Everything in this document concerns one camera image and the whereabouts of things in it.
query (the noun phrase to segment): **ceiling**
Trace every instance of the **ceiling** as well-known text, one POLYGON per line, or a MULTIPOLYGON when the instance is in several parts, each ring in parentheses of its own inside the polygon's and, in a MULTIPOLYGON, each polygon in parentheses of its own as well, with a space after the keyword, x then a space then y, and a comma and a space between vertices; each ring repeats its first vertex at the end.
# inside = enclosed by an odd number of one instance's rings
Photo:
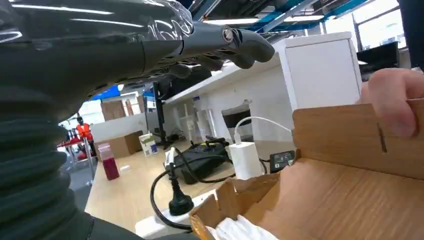
POLYGON ((254 23, 227 25, 255 31, 271 43, 296 36, 299 30, 317 27, 320 22, 340 17, 367 2, 367 0, 179 1, 191 11, 193 20, 196 21, 257 18, 258 21, 254 23))

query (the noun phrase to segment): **orange safety vest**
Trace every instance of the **orange safety vest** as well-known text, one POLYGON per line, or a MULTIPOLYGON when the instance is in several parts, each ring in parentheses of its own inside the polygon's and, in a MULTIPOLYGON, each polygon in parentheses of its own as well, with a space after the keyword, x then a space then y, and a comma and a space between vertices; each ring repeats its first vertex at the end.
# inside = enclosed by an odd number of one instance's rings
POLYGON ((78 130, 78 134, 79 134, 79 137, 81 139, 83 137, 87 137, 88 140, 93 139, 93 136, 92 136, 91 131, 90 131, 90 125, 88 125, 87 123, 84 123, 83 126, 78 124, 78 126, 76 126, 76 129, 78 130))

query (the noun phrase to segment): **white paper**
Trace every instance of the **white paper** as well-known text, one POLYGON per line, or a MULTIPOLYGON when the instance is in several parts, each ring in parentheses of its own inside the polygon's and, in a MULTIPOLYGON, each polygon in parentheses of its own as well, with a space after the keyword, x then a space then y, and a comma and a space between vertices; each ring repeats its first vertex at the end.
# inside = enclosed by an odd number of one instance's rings
POLYGON ((225 218, 216 228, 206 226, 216 240, 278 240, 267 230, 238 215, 237 221, 225 218))

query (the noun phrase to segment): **red bottle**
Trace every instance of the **red bottle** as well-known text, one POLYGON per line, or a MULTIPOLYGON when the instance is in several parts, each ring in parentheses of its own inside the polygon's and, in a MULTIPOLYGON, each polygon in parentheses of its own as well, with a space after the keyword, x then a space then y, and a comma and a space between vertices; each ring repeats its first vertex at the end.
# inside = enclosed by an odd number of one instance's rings
POLYGON ((107 180, 110 181, 119 178, 120 175, 117 163, 115 162, 109 143, 100 144, 98 146, 98 151, 103 162, 103 168, 106 173, 107 180))

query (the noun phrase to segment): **human hand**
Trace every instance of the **human hand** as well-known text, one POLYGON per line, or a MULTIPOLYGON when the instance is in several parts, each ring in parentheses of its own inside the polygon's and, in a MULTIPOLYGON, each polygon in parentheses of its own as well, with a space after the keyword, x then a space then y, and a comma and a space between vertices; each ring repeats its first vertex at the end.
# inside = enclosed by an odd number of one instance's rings
POLYGON ((376 71, 362 85, 359 104, 371 103, 377 117, 400 137, 412 136, 417 123, 408 99, 424 98, 424 74, 409 69, 376 71))

